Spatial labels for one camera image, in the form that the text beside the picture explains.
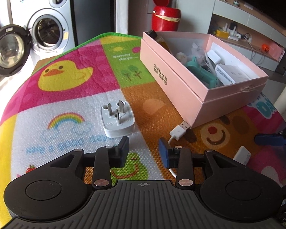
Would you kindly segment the white ethernet adapter with cable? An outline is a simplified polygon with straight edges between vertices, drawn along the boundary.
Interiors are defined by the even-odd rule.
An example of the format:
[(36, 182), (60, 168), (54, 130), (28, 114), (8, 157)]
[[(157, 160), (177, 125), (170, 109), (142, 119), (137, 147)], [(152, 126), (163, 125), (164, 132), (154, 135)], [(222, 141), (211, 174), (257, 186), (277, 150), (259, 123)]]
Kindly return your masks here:
[[(182, 122), (181, 124), (177, 125), (173, 130), (170, 132), (170, 139), (168, 140), (168, 144), (170, 145), (173, 140), (178, 141), (182, 138), (187, 129), (190, 128), (190, 125), (186, 122)], [(238, 151), (236, 152), (233, 159), (239, 163), (246, 165), (251, 157), (251, 153), (244, 147), (241, 146)]]

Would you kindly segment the washing machine round door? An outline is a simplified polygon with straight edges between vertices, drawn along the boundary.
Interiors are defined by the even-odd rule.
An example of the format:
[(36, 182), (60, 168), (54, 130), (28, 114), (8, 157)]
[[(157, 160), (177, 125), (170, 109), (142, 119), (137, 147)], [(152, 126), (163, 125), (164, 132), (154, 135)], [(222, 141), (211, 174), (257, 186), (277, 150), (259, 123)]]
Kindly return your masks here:
[(10, 77), (24, 67), (32, 48), (29, 31), (10, 24), (0, 29), (0, 77)]

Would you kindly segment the red pedestal trash bin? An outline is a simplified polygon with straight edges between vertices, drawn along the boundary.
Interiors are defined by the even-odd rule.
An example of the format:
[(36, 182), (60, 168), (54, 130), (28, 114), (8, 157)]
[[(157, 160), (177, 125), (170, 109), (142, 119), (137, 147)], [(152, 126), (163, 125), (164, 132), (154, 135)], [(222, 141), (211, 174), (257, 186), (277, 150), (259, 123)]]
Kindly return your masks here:
[(168, 7), (170, 0), (153, 0), (151, 29), (154, 31), (177, 31), (181, 20), (181, 10)]

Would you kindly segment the orange small toy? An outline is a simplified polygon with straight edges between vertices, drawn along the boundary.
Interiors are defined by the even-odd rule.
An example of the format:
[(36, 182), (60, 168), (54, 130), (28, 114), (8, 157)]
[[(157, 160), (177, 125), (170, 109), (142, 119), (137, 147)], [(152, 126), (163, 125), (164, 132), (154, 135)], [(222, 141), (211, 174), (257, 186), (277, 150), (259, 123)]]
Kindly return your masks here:
[(268, 53), (270, 51), (270, 48), (267, 44), (262, 44), (262, 50)]

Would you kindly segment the teal plastic hook tool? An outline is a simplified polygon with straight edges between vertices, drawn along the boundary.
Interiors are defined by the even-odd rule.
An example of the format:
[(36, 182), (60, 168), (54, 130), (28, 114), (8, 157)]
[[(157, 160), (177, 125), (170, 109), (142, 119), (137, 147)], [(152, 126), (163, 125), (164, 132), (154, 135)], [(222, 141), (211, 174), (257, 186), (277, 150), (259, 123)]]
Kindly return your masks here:
[(218, 86), (218, 78), (216, 75), (212, 74), (211, 72), (207, 71), (203, 67), (198, 68), (194, 62), (188, 61), (185, 64), (185, 67), (198, 78), (203, 84), (207, 85), (208, 89), (215, 88)]

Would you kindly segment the pink cardboard box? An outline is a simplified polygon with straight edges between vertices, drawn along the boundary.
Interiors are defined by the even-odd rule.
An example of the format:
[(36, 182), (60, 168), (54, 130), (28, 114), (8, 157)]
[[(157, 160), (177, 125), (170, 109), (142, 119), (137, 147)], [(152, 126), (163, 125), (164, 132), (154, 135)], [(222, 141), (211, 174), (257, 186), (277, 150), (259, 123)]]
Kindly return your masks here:
[(257, 99), (268, 75), (210, 34), (143, 33), (140, 60), (182, 119), (197, 127)]

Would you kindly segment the white flat box in pink box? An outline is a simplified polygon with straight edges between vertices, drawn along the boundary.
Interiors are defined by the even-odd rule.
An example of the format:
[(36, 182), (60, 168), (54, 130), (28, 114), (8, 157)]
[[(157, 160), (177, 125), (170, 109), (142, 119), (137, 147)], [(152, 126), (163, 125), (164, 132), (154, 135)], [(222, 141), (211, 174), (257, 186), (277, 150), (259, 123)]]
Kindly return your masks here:
[(215, 72), (224, 86), (250, 80), (249, 76), (237, 66), (217, 64)]

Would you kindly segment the yellow toy on shelf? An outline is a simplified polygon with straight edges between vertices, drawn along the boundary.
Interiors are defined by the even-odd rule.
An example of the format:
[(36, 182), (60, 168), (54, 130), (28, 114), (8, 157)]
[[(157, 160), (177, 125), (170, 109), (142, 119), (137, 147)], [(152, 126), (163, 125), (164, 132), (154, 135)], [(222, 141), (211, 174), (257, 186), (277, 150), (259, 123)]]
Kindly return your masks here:
[(230, 33), (227, 31), (216, 30), (215, 35), (219, 38), (228, 39), (228, 37), (230, 36)]

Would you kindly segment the yellow oil bottle black cap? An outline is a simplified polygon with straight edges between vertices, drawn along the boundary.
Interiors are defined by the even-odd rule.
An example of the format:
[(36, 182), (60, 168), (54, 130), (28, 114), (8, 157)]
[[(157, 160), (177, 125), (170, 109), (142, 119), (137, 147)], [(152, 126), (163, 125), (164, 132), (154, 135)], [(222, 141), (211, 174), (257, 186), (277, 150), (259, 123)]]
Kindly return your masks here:
[(159, 36), (156, 31), (154, 30), (149, 30), (146, 32), (146, 34), (151, 37), (153, 40), (155, 40), (158, 44), (160, 44), (164, 49), (166, 49), (169, 53), (171, 52), (167, 43), (165, 42), (165, 40)]

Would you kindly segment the grey square power adapter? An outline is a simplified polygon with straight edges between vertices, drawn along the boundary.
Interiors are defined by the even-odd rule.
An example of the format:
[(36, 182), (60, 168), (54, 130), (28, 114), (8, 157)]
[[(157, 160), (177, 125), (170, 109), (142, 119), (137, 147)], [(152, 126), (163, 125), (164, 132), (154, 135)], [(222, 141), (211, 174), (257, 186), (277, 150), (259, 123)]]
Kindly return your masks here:
[(221, 57), (212, 49), (207, 52), (207, 56), (215, 65), (220, 64), (222, 62)]

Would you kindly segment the clear plastic bag with items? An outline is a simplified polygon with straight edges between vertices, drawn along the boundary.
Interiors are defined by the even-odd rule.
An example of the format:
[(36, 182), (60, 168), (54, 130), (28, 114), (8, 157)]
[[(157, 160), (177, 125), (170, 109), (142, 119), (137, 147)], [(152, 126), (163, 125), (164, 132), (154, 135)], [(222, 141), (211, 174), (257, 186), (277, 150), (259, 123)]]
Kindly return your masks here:
[(196, 42), (192, 44), (192, 61), (194, 64), (200, 68), (203, 66), (211, 67), (210, 61), (206, 52), (203, 48), (201, 48)]

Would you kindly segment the grey tv wall cabinet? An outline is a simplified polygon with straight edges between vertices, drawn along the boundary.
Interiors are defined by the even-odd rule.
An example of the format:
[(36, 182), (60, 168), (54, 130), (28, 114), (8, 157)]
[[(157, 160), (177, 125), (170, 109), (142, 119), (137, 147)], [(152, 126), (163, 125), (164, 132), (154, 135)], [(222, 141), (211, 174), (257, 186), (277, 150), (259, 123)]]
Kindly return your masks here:
[[(240, 4), (237, 7), (231, 0), (215, 0), (210, 29), (235, 32), (225, 40), (228, 44), (260, 67), (275, 71), (286, 48), (286, 34), (274, 22), (256, 10)], [(270, 51), (262, 50), (267, 44)]]

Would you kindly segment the colourful cartoon play mat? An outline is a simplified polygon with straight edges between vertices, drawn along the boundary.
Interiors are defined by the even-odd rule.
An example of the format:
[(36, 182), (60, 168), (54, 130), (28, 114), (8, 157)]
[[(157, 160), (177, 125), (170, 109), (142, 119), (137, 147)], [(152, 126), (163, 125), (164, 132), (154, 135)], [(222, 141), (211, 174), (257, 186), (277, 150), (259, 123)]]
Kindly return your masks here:
[(194, 115), (195, 89), (139, 37), (96, 37), (33, 74), (8, 102), (0, 122), (0, 228), (10, 221), (3, 201), (7, 184), (71, 150), (93, 152), (116, 145), (102, 127), (101, 106), (130, 103), (136, 131), (126, 165), (113, 179), (173, 179), (159, 156), (159, 138), (182, 122), (175, 109)]

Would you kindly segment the silver washing machine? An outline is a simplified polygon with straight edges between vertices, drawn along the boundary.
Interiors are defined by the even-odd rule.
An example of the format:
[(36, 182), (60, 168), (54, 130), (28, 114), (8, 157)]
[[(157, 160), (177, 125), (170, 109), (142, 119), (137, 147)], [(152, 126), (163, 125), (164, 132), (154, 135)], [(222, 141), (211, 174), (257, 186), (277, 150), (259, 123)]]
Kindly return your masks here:
[(11, 0), (13, 23), (26, 29), (30, 56), (60, 55), (76, 46), (72, 0)]

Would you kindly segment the white round-cornered plug adapter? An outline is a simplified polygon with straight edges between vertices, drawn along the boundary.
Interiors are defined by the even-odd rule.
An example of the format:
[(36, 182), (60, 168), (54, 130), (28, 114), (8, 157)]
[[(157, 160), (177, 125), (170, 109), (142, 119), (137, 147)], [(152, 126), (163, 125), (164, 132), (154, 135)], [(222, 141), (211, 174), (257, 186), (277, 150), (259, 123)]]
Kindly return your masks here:
[(135, 132), (135, 116), (130, 104), (125, 100), (102, 105), (101, 122), (108, 138), (119, 138)]

